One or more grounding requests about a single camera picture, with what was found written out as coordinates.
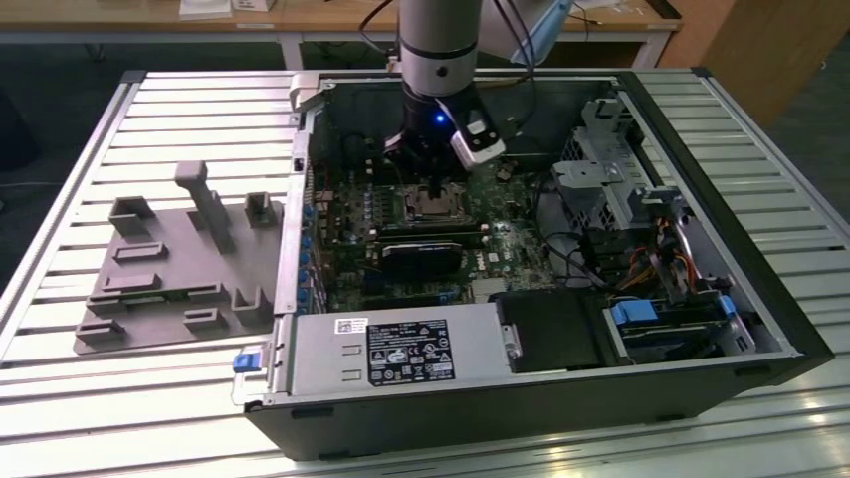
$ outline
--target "motherboard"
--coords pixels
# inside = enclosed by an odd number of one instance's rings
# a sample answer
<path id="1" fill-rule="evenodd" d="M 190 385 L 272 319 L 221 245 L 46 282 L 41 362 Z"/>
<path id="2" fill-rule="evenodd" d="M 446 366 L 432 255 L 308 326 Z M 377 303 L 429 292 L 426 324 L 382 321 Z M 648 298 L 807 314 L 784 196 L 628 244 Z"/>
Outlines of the motherboard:
<path id="1" fill-rule="evenodd" d="M 509 160 L 445 182 L 438 195 L 390 165 L 384 180 L 370 170 L 330 177 L 317 196 L 329 312 L 485 302 L 552 286 L 530 215 L 536 174 Z"/>

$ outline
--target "black cable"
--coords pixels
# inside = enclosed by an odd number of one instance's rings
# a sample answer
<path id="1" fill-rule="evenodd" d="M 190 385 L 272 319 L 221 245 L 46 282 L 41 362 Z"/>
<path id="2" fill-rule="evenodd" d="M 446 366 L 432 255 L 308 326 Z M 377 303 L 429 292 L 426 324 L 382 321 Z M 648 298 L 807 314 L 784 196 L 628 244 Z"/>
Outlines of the black cable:
<path id="1" fill-rule="evenodd" d="M 366 18 L 362 19 L 362 22 L 360 22 L 360 27 L 357 28 L 357 31 L 360 32 L 360 37 L 362 37 L 362 41 L 365 42 L 365 44 L 369 46 L 369 48 L 372 48 L 372 50 L 374 50 L 377 53 L 380 53 L 384 56 L 388 55 L 386 50 L 378 47 L 377 44 L 372 41 L 372 39 L 366 35 L 365 30 L 366 30 L 366 25 L 369 25 L 369 22 L 372 21 L 372 19 L 377 16 L 378 13 L 381 13 L 381 10 L 384 10 L 386 8 L 386 5 L 389 5 L 390 3 L 393 3 L 393 0 L 384 0 L 381 4 L 377 7 L 374 7 L 374 10 L 372 10 L 369 15 L 366 15 Z"/>
<path id="2" fill-rule="evenodd" d="M 521 27 L 521 33 L 525 36 L 525 44 L 528 45 L 528 50 L 530 50 L 530 69 L 528 70 L 528 81 L 530 82 L 530 106 L 528 107 L 528 112 L 521 120 L 516 122 L 516 129 L 521 129 L 525 125 L 533 112 L 536 111 L 536 82 L 533 81 L 533 73 L 536 69 L 536 49 L 533 48 L 533 42 L 530 41 L 530 34 L 528 33 L 528 27 L 525 26 L 525 22 L 518 16 L 518 10 L 516 10 L 516 5 L 513 4 L 513 0 L 506 0 L 506 6 L 516 17 L 516 21 L 518 22 L 518 26 Z"/>
<path id="3" fill-rule="evenodd" d="M 589 20 L 586 20 L 586 10 L 584 10 L 584 7 L 580 6 L 577 4 L 577 2 L 573 2 L 572 4 L 576 7 L 578 7 L 578 10 L 581 10 L 581 16 L 584 17 L 580 20 L 584 21 L 584 43 L 586 43 L 586 42 L 589 42 Z"/>
<path id="4" fill-rule="evenodd" d="M 518 26 L 521 27 L 522 34 L 525 36 L 525 42 L 528 44 L 528 49 L 530 50 L 530 57 L 528 57 L 528 52 L 525 51 L 525 47 L 521 44 L 521 40 L 518 39 L 518 35 L 516 34 L 516 30 L 509 23 L 509 19 L 506 18 L 506 13 L 504 12 L 504 8 L 501 7 L 500 0 L 492 0 L 492 4 L 494 5 L 494 9 L 498 12 L 498 17 L 501 17 L 501 22 L 504 23 L 504 27 L 506 28 L 510 37 L 513 37 L 513 42 L 516 43 L 516 48 L 521 52 L 521 59 L 525 62 L 525 77 L 530 82 L 530 106 L 528 108 L 528 112 L 524 114 L 522 118 L 516 121 L 516 130 L 521 130 L 528 119 L 533 115 L 536 110 L 536 83 L 533 81 L 533 68 L 536 65 L 536 52 L 533 51 L 533 43 L 530 42 L 530 35 L 528 33 L 528 29 L 525 27 L 525 23 L 521 21 L 521 17 L 518 16 L 518 11 L 516 10 L 516 6 L 513 4 L 513 0 L 505 0 L 506 6 L 510 9 L 510 13 L 516 17 L 516 21 L 518 22 Z"/>

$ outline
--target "power supply label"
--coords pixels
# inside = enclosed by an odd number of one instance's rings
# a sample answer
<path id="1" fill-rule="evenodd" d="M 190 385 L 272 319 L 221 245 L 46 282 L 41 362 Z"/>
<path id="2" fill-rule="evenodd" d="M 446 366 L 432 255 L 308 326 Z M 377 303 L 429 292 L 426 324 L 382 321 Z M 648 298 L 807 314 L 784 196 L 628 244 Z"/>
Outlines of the power supply label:
<path id="1" fill-rule="evenodd" d="M 445 320 L 366 326 L 366 351 L 373 386 L 453 379 Z"/>

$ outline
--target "paper on desk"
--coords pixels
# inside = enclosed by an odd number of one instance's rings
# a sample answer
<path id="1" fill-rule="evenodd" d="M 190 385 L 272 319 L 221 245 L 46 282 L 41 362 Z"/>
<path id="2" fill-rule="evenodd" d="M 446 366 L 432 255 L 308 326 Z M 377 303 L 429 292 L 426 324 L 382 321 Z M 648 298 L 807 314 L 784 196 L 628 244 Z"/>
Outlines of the paper on desk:
<path id="1" fill-rule="evenodd" d="M 179 22 L 232 16 L 229 0 L 179 0 Z"/>
<path id="2" fill-rule="evenodd" d="M 616 5 L 619 3 L 623 3 L 623 0 L 574 0 L 572 2 L 572 8 L 569 8 L 569 13 L 581 13 L 581 8 L 584 10 L 590 10 L 593 8 L 609 7 L 611 5 Z"/>

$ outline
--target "metal bracket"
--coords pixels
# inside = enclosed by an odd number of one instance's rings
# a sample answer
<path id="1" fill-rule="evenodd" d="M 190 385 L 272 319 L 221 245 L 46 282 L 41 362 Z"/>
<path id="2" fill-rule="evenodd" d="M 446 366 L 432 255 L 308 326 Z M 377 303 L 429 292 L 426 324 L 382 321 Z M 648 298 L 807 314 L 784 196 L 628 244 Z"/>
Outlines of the metal bracket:
<path id="1" fill-rule="evenodd" d="M 513 324 L 501 325 L 501 342 L 504 343 L 504 353 L 512 359 L 521 357 L 521 345 L 518 344 L 518 334 Z"/>
<path id="2" fill-rule="evenodd" d="M 573 189 L 623 182 L 623 174 L 616 166 L 605 166 L 596 161 L 560 161 L 552 165 L 552 169 L 560 185 Z"/>
<path id="3" fill-rule="evenodd" d="M 322 101 L 320 83 L 321 75 L 317 72 L 298 72 L 292 75 L 289 102 L 294 113 L 302 113 Z"/>

